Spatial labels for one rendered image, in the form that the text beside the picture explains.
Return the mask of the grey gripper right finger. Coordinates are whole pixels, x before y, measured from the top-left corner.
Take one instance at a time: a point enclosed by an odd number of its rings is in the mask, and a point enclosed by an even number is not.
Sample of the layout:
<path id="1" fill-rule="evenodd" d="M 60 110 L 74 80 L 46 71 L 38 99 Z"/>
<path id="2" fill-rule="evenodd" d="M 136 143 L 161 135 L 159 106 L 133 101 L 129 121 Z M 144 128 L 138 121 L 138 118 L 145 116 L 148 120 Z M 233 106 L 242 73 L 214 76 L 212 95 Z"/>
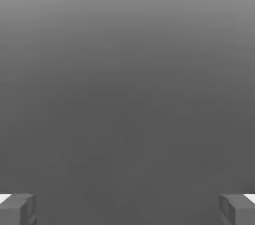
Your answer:
<path id="1" fill-rule="evenodd" d="M 221 194 L 220 225 L 255 225 L 255 194 Z"/>

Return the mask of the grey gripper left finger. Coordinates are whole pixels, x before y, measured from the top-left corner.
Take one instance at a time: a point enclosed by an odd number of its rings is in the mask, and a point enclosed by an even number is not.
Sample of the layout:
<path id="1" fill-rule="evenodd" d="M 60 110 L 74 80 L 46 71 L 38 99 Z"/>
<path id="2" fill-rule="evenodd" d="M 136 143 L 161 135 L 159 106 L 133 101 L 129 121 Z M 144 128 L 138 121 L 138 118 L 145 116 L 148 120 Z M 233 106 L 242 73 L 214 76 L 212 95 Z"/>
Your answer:
<path id="1" fill-rule="evenodd" d="M 0 225 L 37 225 L 37 196 L 0 194 Z"/>

